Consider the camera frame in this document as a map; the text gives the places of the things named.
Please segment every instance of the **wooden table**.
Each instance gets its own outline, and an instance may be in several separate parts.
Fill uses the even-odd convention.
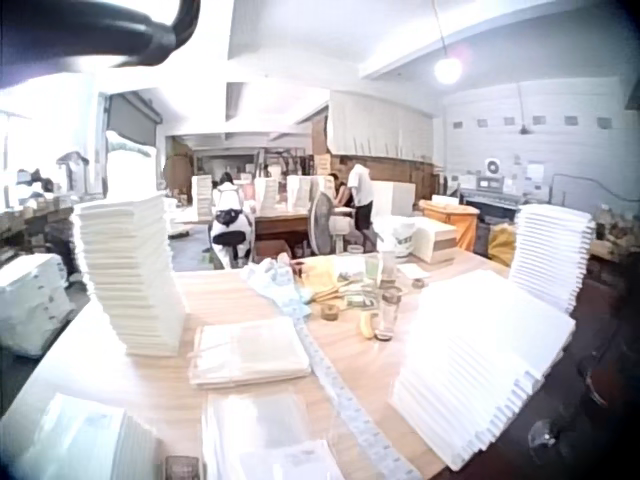
[[[447,264],[426,266],[431,281],[476,269],[508,270],[468,252],[458,251]],[[153,427],[165,453],[201,456],[201,413],[207,392],[192,388],[187,378],[187,354],[200,325],[231,323],[279,315],[237,271],[178,273],[190,314],[180,352],[174,358],[127,356],[96,305],[91,302],[72,322],[34,371],[0,422],[0,454],[15,461],[29,446],[46,406],[56,392],[95,400],[127,411]],[[362,406],[393,446],[431,478],[444,463],[387,401],[403,358],[408,328],[418,313],[418,295],[403,298],[396,335],[391,342],[365,340],[357,329],[359,312],[347,311],[337,322],[320,320],[318,306],[308,326],[325,354]],[[327,438],[345,478],[372,478],[365,453],[333,409],[315,375],[231,392],[293,389],[304,400],[313,434]],[[230,390],[217,390],[227,394]]]
[[[256,215],[254,218],[256,242],[261,240],[284,240],[291,252],[309,238],[309,215],[285,212],[279,215]]]

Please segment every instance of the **ceiling light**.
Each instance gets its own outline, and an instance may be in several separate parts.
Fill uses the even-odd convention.
[[[444,34],[442,33],[442,25],[440,25],[440,15],[438,15],[438,7],[436,6],[436,0],[432,0],[433,13],[436,16],[436,22],[438,24],[438,31],[440,32],[440,40],[442,41],[442,50],[444,50],[444,56],[442,60],[438,60],[435,68],[433,69],[436,78],[440,83],[445,85],[451,85],[456,83],[462,75],[462,62],[457,58],[449,57],[447,52],[447,44],[444,41]]]
[[[457,58],[443,58],[438,60],[433,71],[440,83],[451,85],[456,83],[462,75],[462,62]]]

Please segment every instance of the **cable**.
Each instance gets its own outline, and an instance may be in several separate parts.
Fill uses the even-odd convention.
[[[553,197],[553,183],[555,182],[556,177],[573,178],[575,180],[584,180],[586,182],[595,183],[601,189],[607,192],[609,195],[613,196],[614,198],[617,198],[618,200],[621,200],[623,202],[629,202],[629,203],[640,203],[640,198],[632,199],[632,198],[623,197],[622,195],[617,194],[613,190],[610,190],[607,186],[605,186],[602,182],[600,182],[599,180],[596,180],[595,178],[582,177],[580,175],[569,175],[566,173],[554,173],[553,176],[551,177],[551,186],[549,187],[549,190],[550,190],[549,200],[551,200],[551,198]]]
[[[444,34],[442,33],[442,26],[440,25],[440,15],[438,14],[438,7],[436,6],[436,0],[431,0],[433,5],[433,12],[436,14],[436,23],[438,24],[438,30],[440,31],[440,40],[442,41],[442,49],[444,50],[445,57],[448,57],[447,44],[444,41]]]
[[[522,90],[520,90],[520,84],[516,83],[518,87],[518,100],[520,100],[520,117],[522,119],[522,126],[524,126],[524,104],[522,103]]]

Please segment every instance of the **small jar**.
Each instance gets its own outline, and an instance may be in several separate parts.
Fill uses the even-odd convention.
[[[373,328],[373,334],[378,340],[388,342],[393,338],[401,299],[402,296],[396,288],[382,291],[379,307],[380,314]]]

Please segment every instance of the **light bulb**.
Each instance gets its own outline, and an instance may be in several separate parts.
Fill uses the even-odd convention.
[[[452,83],[456,83],[462,75],[462,62],[457,58],[443,58],[442,60],[438,60],[433,71],[440,83],[451,85]]]

